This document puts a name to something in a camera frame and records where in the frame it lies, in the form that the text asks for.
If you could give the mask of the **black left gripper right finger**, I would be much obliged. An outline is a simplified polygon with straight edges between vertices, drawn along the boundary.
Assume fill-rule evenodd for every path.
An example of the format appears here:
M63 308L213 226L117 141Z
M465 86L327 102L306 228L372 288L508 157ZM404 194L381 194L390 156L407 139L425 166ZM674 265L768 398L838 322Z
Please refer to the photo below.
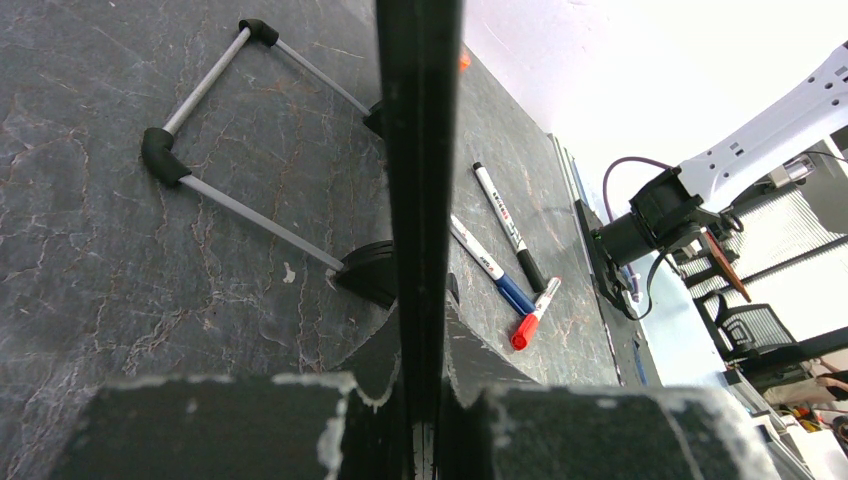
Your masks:
M445 304L441 479L774 479L720 389L540 385Z

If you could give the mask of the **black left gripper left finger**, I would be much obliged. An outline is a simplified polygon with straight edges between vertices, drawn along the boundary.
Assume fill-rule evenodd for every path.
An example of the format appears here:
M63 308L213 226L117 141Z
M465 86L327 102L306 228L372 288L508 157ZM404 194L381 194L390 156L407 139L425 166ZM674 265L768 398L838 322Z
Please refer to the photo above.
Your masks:
M56 479L399 479L396 313L331 372L103 387Z

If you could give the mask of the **white whiteboard black frame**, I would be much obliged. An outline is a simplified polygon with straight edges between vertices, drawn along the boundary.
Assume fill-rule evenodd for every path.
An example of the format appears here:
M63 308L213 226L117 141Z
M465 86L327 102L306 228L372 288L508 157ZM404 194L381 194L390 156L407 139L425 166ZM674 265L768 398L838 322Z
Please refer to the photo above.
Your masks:
M382 100L366 125L386 148L393 238L344 263L194 177L173 154L177 130L248 42L281 47L278 32L244 19L225 53L161 128L145 130L141 159L168 187L187 186L337 269L347 288L390 300L399 315L399 376L373 399L352 392L366 415L347 411L332 432L332 479L434 479L447 430L442 379L448 281L455 108L462 9L459 1L376 5Z

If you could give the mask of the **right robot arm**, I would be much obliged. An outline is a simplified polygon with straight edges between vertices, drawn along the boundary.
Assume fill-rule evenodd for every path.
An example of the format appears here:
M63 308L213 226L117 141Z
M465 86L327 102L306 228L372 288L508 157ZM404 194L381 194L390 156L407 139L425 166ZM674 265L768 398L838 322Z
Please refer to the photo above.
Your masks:
M664 250L716 220L756 180L847 124L847 47L805 80L699 155L662 171L594 242L617 266Z

